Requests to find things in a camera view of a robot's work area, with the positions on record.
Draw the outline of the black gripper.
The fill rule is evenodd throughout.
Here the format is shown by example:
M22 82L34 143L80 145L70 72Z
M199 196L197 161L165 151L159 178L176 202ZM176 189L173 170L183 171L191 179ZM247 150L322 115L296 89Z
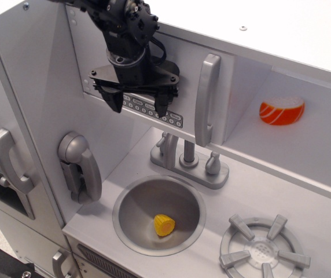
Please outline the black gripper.
M171 98L178 97L178 66L155 56L136 65L108 64L95 68L89 77L104 101L117 113L122 111L123 93L156 95L155 109L160 118L166 115Z

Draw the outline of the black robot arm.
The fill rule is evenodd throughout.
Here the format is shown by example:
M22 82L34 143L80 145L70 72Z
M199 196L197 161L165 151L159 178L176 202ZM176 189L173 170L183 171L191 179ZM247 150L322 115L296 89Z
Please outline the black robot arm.
M65 1L86 12L102 32L109 65L91 70L90 78L110 108L122 110L124 94L152 96L160 117L178 96L179 68L167 60L154 37L158 18L144 1Z

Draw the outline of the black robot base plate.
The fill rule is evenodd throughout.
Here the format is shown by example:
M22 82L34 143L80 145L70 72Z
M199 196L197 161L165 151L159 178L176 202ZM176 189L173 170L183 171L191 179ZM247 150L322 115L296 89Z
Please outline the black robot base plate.
M0 277L40 277L34 264L24 264L0 249Z

